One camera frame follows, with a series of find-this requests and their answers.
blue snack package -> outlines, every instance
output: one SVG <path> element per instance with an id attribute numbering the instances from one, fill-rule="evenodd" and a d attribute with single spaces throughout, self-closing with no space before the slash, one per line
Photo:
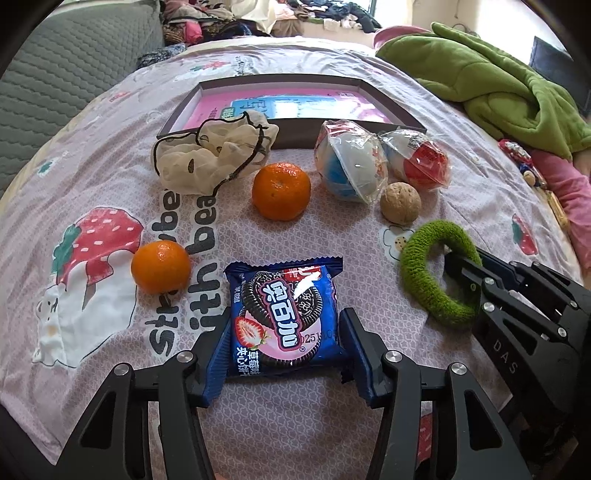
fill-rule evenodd
<path id="1" fill-rule="evenodd" d="M 313 366 L 341 365 L 347 354 L 337 336 L 332 279 L 341 257 L 253 267 L 229 264 L 232 296 L 228 376 L 278 375 Z"/>

mandarin orange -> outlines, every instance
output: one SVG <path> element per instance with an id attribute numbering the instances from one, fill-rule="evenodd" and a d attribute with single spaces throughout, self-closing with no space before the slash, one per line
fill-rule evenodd
<path id="1" fill-rule="evenodd" d="M 191 261 L 177 242 L 159 240 L 138 248 L 131 261 L 131 275 L 149 294 L 181 290 L 189 282 Z"/>
<path id="2" fill-rule="evenodd" d="M 252 203 L 269 220 L 293 220 L 310 201 L 310 178 L 291 163 L 272 163 L 260 169 L 252 184 Z"/>

plastic wrap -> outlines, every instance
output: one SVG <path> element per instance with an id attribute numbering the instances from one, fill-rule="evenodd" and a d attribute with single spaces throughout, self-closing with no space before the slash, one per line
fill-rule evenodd
<path id="1" fill-rule="evenodd" d="M 394 174 L 417 190 L 447 187 L 451 181 L 449 159 L 426 134 L 399 129 L 381 134 L 388 164 Z"/>
<path id="2" fill-rule="evenodd" d="M 378 137 L 355 122 L 324 122 L 314 162 L 326 189 L 340 200 L 370 204 L 388 184 L 388 163 Z"/>

quilted gray cushion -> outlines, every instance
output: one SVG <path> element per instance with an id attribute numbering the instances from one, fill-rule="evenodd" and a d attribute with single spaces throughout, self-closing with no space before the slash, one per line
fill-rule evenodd
<path id="1" fill-rule="evenodd" d="M 0 195 L 60 128 L 163 45 L 157 0 L 46 18 L 0 80 Z"/>

strawberry image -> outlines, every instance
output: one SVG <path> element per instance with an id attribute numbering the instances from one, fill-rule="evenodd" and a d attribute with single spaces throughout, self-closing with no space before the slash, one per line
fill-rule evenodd
<path id="1" fill-rule="evenodd" d="M 519 245 L 521 251 L 526 255 L 535 255 L 538 248 L 535 246 L 534 238 L 527 224 L 517 216 L 512 217 L 513 241 Z"/>
<path id="2" fill-rule="evenodd" d="M 268 338 L 265 329 L 260 323 L 246 317 L 236 317 L 234 332 L 238 342 L 250 350 L 257 350 L 259 345 L 265 343 Z"/>
<path id="3" fill-rule="evenodd" d="M 68 282 L 72 269 L 86 262 L 87 285 L 91 286 L 113 274 L 107 262 L 119 250 L 133 254 L 139 248 L 144 227 L 124 210 L 98 207 L 70 225 L 62 242 L 53 251 L 52 272 L 56 284 Z"/>

